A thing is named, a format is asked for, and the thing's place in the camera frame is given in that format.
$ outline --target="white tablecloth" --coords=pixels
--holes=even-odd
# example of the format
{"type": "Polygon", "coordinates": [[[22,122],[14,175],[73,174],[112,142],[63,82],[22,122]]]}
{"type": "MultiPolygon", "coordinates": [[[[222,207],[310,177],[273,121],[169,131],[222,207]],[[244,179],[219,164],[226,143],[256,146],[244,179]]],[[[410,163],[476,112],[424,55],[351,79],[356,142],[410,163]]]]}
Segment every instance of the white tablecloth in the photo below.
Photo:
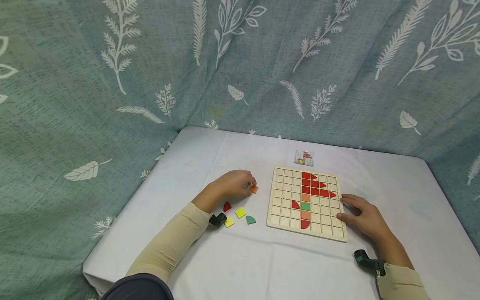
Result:
{"type": "Polygon", "coordinates": [[[180,132],[94,248],[85,277],[104,293],[207,183],[245,169],[259,191],[232,203],[235,225],[208,229],[190,248],[168,283],[176,299],[379,299],[374,276],[353,258],[374,250],[354,228],[342,243],[265,225],[274,167],[311,170],[293,163],[296,150],[314,152],[313,169],[336,174],[343,193],[378,206],[432,299],[478,299],[479,255],[423,160],[195,127],[180,132]],[[241,206],[256,224],[234,216],[241,206]]]}

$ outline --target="green quarter circle piece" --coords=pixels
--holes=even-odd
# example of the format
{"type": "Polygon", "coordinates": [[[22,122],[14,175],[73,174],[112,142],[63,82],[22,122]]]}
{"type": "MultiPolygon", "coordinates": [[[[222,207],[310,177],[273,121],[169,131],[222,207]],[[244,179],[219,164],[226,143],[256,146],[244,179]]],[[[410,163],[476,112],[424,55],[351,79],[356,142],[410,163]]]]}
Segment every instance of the green quarter circle piece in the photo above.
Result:
{"type": "Polygon", "coordinates": [[[253,223],[257,223],[255,218],[253,218],[252,216],[247,216],[246,218],[247,218],[247,224],[248,225],[253,224],[253,223]]]}

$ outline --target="sleeve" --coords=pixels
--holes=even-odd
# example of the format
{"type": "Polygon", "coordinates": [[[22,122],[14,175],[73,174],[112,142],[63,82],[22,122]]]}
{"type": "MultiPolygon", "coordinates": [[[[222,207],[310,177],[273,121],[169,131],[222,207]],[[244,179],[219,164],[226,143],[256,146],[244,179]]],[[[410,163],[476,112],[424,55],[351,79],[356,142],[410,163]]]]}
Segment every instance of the sleeve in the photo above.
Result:
{"type": "Polygon", "coordinates": [[[383,300],[429,300],[417,271],[407,267],[385,264],[385,276],[377,277],[383,300]]]}
{"type": "Polygon", "coordinates": [[[168,282],[192,243],[207,228],[211,215],[189,202],[140,252],[126,275],[149,273],[168,282]]]}

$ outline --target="wooden grid board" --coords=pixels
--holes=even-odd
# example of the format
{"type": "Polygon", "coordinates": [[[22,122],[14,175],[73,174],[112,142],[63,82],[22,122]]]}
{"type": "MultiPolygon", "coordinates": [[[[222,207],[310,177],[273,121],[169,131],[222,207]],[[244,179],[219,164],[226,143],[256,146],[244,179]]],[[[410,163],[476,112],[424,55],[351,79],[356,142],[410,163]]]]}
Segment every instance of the wooden grid board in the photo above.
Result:
{"type": "Polygon", "coordinates": [[[347,242],[340,185],[335,175],[275,167],[267,226],[347,242]]]}

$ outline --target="orange square piece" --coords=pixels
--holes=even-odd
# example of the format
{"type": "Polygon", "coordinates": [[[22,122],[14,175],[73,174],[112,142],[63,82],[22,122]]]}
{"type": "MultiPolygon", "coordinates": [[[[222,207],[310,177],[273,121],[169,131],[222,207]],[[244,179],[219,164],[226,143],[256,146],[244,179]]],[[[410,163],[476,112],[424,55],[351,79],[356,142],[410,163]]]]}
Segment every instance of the orange square piece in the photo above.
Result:
{"type": "Polygon", "coordinates": [[[310,212],[307,212],[306,210],[301,211],[301,218],[304,220],[310,220],[310,212]]]}
{"type": "Polygon", "coordinates": [[[302,194],[301,195],[301,200],[304,201],[304,202],[310,202],[310,195],[302,194]]]}
{"type": "Polygon", "coordinates": [[[251,191],[252,193],[256,194],[257,191],[258,191],[258,186],[251,186],[251,187],[250,187],[250,191],[251,191]]]}

